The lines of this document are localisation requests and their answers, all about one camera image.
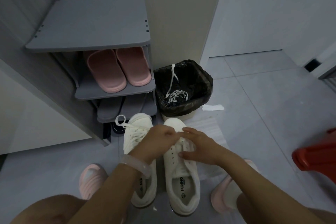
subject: floor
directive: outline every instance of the floor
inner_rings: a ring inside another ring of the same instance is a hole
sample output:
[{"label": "floor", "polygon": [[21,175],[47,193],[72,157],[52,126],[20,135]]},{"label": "floor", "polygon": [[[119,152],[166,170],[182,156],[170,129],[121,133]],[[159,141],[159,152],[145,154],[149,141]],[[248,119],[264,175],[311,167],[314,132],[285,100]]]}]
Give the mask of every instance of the floor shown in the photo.
[{"label": "floor", "polygon": [[[210,58],[206,71],[214,79],[208,104],[225,109],[198,110],[192,121],[215,117],[229,148],[253,160],[267,179],[306,206],[336,212],[336,185],[299,171],[291,160],[293,150],[336,127],[336,94],[282,51]],[[81,171],[99,163],[110,173],[122,146],[120,137],[107,147],[83,140],[9,154],[0,172],[0,223],[44,197],[79,196]],[[198,209],[181,218],[169,206],[162,159],[157,173],[154,204],[141,210],[130,206],[127,223],[244,223],[237,212],[220,215],[211,207],[210,192],[223,177],[202,181]]]}]

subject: red object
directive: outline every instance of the red object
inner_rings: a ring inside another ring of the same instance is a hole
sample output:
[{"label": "red object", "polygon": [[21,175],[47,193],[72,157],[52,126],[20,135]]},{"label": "red object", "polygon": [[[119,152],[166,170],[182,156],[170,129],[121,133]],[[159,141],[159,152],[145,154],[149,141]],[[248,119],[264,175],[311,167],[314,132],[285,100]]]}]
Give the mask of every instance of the red object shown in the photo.
[{"label": "red object", "polygon": [[292,159],[301,171],[317,171],[336,184],[336,128],[329,129],[320,143],[293,151]]}]

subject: translucent bracelet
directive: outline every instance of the translucent bracelet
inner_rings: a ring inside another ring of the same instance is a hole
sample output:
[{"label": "translucent bracelet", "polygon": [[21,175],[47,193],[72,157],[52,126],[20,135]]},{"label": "translucent bracelet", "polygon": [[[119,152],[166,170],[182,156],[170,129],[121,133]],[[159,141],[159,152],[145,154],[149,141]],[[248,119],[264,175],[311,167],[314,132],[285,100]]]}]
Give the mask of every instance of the translucent bracelet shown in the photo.
[{"label": "translucent bracelet", "polygon": [[143,173],[146,179],[148,179],[152,175],[152,170],[149,165],[130,155],[124,154],[120,159],[119,163],[133,167],[134,169]]}]

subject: shoe rack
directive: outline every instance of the shoe rack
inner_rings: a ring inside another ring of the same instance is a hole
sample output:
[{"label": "shoe rack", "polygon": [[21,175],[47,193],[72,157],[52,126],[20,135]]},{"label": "shoe rack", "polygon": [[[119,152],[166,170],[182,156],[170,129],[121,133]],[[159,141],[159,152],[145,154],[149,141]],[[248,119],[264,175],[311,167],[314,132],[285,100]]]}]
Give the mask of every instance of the shoe rack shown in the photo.
[{"label": "shoe rack", "polygon": [[[138,112],[157,113],[150,41],[145,0],[56,0],[26,48],[51,53],[73,79],[74,97],[91,101],[98,121],[110,126],[118,114],[129,119]],[[140,87],[127,82],[116,93],[99,87],[80,56],[81,51],[138,46],[144,49],[152,80]],[[120,135],[112,131],[111,136]]]}]

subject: door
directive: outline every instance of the door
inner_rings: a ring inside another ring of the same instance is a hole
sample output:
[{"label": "door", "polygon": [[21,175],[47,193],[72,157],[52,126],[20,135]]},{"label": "door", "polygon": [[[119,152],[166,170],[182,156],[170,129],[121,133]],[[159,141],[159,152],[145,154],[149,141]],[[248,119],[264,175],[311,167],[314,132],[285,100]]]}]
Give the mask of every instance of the door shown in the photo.
[{"label": "door", "polygon": [[201,59],[280,50],[331,0],[219,0]]}]

